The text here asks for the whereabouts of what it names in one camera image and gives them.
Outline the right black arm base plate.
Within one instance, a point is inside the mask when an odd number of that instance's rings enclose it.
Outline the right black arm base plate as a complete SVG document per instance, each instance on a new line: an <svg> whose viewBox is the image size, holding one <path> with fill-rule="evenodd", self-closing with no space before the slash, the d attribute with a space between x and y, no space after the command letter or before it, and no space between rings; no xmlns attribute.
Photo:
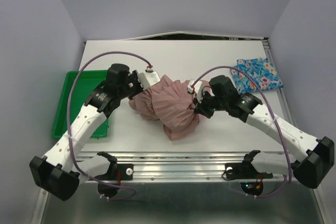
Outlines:
<svg viewBox="0 0 336 224"><path fill-rule="evenodd" d="M272 179L273 174L260 173L256 171L252 164L226 163L222 178L228 181L236 179Z"/></svg>

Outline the pink skirt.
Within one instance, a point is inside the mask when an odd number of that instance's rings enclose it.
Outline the pink skirt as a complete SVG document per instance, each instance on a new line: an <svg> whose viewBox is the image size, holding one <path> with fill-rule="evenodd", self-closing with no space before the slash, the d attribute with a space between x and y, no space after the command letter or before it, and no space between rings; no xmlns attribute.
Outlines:
<svg viewBox="0 0 336 224"><path fill-rule="evenodd" d="M130 99L129 106L144 120L160 121L170 140L185 138L204 118L194 112L194 96L187 91L188 83L163 75L160 82Z"/></svg>

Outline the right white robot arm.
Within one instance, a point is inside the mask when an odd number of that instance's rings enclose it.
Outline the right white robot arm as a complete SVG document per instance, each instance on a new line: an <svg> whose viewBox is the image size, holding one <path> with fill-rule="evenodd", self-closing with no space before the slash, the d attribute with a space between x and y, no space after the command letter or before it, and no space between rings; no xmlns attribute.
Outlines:
<svg viewBox="0 0 336 224"><path fill-rule="evenodd" d="M318 139L275 115L256 96L239 94L230 78L210 80L209 91L201 81L190 81L187 90L194 94L195 113L210 119L225 111L231 117L260 130L284 148L284 157L253 150L240 163L227 163L227 180L271 178L273 174L293 176L302 185L316 189L334 165L334 141Z"/></svg>

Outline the blue floral skirt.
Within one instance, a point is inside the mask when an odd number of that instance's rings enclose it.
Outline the blue floral skirt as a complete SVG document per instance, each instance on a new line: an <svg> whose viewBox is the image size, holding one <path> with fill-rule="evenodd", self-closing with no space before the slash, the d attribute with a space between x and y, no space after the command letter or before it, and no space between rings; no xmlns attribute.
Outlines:
<svg viewBox="0 0 336 224"><path fill-rule="evenodd" d="M235 69L230 69L237 91L242 93L257 92L256 86L240 71L248 74L261 91L280 89L283 83L276 72L276 68L269 59L238 59Z"/></svg>

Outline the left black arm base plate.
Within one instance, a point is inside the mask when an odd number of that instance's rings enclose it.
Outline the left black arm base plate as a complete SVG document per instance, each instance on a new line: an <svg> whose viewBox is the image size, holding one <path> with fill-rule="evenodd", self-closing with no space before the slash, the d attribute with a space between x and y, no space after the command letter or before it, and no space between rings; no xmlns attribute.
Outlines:
<svg viewBox="0 0 336 224"><path fill-rule="evenodd" d="M88 175L99 180L130 181L133 179L134 165L130 163L104 163L93 168L83 169Z"/></svg>

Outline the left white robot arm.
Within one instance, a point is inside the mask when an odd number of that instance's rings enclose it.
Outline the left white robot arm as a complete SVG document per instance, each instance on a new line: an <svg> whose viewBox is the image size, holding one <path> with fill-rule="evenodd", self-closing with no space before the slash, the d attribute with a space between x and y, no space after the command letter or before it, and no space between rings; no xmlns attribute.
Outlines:
<svg viewBox="0 0 336 224"><path fill-rule="evenodd" d="M142 90L137 71L130 71L124 64L112 64L106 79L90 93L59 141L43 157L35 156L30 161L35 184L65 201L89 179L99 183L102 179L116 179L117 182L110 185L112 194L105 198L115 196L122 177L116 157L98 152L81 163L76 163L76 158L96 129L120 106L121 100Z"/></svg>

